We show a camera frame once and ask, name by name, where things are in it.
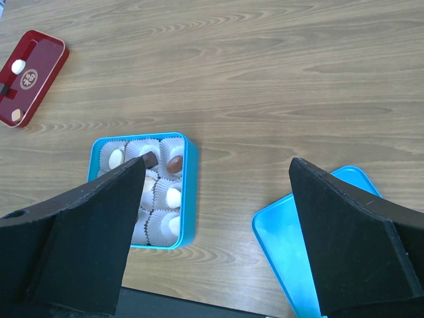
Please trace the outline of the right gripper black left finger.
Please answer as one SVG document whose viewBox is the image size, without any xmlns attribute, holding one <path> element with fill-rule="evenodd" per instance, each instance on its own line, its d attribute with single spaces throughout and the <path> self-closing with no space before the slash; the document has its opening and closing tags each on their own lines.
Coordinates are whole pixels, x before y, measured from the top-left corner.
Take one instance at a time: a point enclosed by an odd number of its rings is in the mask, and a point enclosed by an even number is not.
<svg viewBox="0 0 424 318">
<path fill-rule="evenodd" d="M 112 315 L 146 166 L 106 174 L 1 218 L 1 313 Z"/>
</svg>

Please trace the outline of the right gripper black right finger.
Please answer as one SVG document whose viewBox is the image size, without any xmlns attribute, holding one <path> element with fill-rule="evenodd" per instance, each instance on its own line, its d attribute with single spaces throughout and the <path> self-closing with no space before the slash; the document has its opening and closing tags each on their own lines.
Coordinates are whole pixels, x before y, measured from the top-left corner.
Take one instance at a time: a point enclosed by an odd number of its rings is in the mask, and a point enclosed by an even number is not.
<svg viewBox="0 0 424 318">
<path fill-rule="evenodd" d="M 321 314 L 422 317 L 422 212 L 303 158 L 289 175 Z"/>
</svg>

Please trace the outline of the teal tin lid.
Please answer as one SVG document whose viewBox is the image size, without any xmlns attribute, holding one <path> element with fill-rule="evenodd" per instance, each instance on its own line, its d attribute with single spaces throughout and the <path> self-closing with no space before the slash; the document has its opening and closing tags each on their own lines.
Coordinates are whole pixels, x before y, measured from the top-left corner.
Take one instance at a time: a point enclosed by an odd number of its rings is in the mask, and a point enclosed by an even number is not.
<svg viewBox="0 0 424 318">
<path fill-rule="evenodd" d="M 332 176 L 301 160 L 293 193 L 255 214 L 252 228 L 296 317 L 332 316 L 378 301 L 370 231 L 384 231 L 352 199 L 369 181 L 355 169 Z"/>
</svg>

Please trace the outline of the white almond chocolate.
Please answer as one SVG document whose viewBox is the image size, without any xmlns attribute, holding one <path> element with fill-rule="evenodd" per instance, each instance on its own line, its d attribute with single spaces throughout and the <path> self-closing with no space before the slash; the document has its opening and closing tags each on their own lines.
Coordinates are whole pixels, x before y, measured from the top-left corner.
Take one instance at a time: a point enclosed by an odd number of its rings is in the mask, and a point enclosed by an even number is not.
<svg viewBox="0 0 424 318">
<path fill-rule="evenodd" d="M 170 209 L 179 209 L 182 201 L 182 193 L 179 189 L 170 187 L 166 192 L 166 205 Z"/>
</svg>

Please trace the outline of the beige square chocolate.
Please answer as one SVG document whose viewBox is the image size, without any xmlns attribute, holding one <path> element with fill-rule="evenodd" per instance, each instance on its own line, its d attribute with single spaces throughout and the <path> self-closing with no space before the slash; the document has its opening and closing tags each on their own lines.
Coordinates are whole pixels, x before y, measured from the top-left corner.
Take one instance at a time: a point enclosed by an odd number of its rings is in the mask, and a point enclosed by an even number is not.
<svg viewBox="0 0 424 318">
<path fill-rule="evenodd" d="M 142 190 L 142 194 L 147 194 L 147 193 L 151 193 L 153 191 L 153 188 L 156 184 L 156 179 L 152 178 L 150 176 L 146 176 L 144 179 L 144 185 L 143 185 L 143 190 Z"/>
</svg>

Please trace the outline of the dark oval chocolate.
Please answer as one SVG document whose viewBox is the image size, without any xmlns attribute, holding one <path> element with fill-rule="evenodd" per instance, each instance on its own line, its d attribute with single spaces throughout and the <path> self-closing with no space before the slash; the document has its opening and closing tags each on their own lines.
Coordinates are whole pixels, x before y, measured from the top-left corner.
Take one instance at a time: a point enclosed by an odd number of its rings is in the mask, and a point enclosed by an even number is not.
<svg viewBox="0 0 424 318">
<path fill-rule="evenodd" d="M 183 156 L 177 155 L 169 160 L 166 165 L 166 171 L 169 174 L 178 174 L 183 168 Z"/>
</svg>

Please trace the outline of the white oval chocolate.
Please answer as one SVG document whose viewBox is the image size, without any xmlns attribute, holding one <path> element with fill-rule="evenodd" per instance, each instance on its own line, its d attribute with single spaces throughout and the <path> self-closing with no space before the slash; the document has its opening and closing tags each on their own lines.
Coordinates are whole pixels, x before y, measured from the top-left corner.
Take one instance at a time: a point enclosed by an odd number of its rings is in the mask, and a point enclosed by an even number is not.
<svg viewBox="0 0 424 318">
<path fill-rule="evenodd" d="M 125 161 L 125 154 L 121 149 L 115 149 L 109 155 L 108 166 L 109 169 L 115 169 L 117 166 L 120 166 Z"/>
<path fill-rule="evenodd" d="M 24 60 L 22 59 L 15 60 L 12 63 L 11 71 L 13 74 L 18 75 L 25 69 L 25 66 L 26 66 L 26 62 Z"/>
</svg>

